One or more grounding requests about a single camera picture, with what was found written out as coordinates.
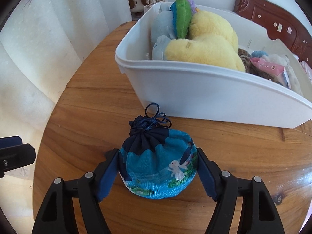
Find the black clamp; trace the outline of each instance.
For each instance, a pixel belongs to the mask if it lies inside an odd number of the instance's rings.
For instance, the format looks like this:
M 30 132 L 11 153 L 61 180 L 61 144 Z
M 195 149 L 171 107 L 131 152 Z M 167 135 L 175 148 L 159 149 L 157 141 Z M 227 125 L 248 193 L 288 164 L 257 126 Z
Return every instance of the black clamp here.
M 243 196 L 238 234 L 285 234 L 277 209 L 260 177 L 236 178 L 209 161 L 201 148 L 197 150 L 199 177 L 207 195 L 217 201 L 206 234 L 229 233 L 238 196 Z M 111 151 L 94 172 L 87 172 L 80 179 L 63 181 L 56 178 L 42 202 L 32 234 L 78 234 L 72 198 L 79 198 L 88 234 L 110 234 L 99 202 L 108 195 L 118 173 L 118 152 L 118 149 Z
M 0 178 L 5 172 L 34 163 L 35 159 L 35 149 L 23 144 L 19 136 L 0 138 Z

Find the white rabbit illustration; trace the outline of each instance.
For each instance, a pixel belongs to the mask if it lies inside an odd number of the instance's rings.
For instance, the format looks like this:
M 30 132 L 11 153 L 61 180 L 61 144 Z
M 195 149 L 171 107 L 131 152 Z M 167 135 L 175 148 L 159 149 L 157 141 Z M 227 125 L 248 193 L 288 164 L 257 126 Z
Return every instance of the white rabbit illustration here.
M 188 168 L 185 165 L 180 165 L 179 162 L 177 160 L 173 160 L 170 164 L 169 164 L 169 171 L 171 171 L 171 177 L 174 175 L 175 179 L 180 181 L 182 179 L 184 179 L 185 174 L 184 172 L 182 172 L 181 169 L 185 169 L 187 170 Z

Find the blue drawstring bag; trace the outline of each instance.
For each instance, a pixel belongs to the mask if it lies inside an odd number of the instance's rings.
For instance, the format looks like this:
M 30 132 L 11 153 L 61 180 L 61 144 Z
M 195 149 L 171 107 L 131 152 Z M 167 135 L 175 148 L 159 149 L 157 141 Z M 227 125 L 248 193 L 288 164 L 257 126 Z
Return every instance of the blue drawstring bag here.
M 147 109 L 157 106 L 153 117 Z M 196 146 L 185 132 L 169 129 L 171 121 L 151 103 L 145 116 L 129 122 L 130 137 L 118 156 L 118 168 L 126 187 L 151 199 L 178 195 L 193 180 L 198 164 Z

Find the light blue plush toy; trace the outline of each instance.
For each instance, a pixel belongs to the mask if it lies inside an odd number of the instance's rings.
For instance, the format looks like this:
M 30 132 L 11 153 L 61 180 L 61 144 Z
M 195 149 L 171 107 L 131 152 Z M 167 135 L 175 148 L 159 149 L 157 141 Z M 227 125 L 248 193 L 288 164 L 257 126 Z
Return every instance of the light blue plush toy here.
M 254 51 L 251 54 L 252 58 L 254 58 L 254 57 L 261 58 L 263 55 L 268 56 L 268 54 L 265 51 L 261 51 L 261 50 Z
M 152 59 L 154 61 L 165 61 L 166 57 L 164 55 L 165 49 L 168 46 L 169 42 L 171 41 L 165 35 L 159 36 L 152 51 Z
M 161 4 L 159 14 L 156 16 L 152 23 L 151 28 L 151 43 L 154 45 L 159 36 L 165 35 L 169 39 L 174 40 L 177 38 L 174 33 L 173 26 L 173 12 L 170 11 L 167 4 Z

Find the wooden table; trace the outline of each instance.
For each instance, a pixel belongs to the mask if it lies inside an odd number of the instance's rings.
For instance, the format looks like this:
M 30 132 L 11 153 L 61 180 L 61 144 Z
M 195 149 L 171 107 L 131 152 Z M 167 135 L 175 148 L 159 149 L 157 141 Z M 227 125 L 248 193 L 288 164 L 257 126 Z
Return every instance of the wooden table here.
M 144 114 L 127 76 L 119 72 L 115 49 L 133 26 L 126 23 L 88 56 L 68 83 L 43 134 L 35 167 L 33 208 L 36 216 L 56 177 L 76 179 L 120 148 L 129 136 L 129 120 Z M 285 233 L 298 233 L 311 201 L 311 121 L 282 129 L 209 120 L 171 118 L 172 128 L 191 135 L 209 159 L 236 177 L 258 175 L 277 201 Z M 236 233 L 241 198 L 231 227 Z M 128 191 L 118 175 L 100 204 L 112 234 L 204 233 L 216 203 L 196 175 L 178 196 L 152 200 Z M 86 233 L 78 200 L 74 209 L 80 233 Z

